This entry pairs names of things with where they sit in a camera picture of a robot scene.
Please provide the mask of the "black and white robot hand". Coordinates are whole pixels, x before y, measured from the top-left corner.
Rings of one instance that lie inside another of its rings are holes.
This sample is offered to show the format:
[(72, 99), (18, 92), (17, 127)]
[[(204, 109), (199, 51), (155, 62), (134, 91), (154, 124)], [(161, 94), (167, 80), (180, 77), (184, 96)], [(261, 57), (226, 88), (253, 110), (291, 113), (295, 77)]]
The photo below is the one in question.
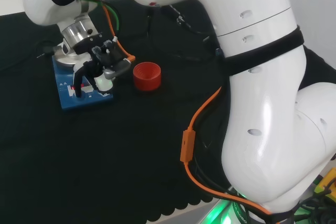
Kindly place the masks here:
[(62, 65), (73, 68), (73, 83), (71, 89), (77, 98), (82, 97), (83, 80), (87, 80), (93, 90), (102, 96), (112, 93), (113, 80), (130, 68), (134, 56), (125, 56), (118, 51), (118, 37), (106, 40), (99, 45), (93, 44), (93, 39), (85, 46), (86, 52), (77, 55), (74, 50), (65, 53), (63, 45), (60, 56), (56, 59)]

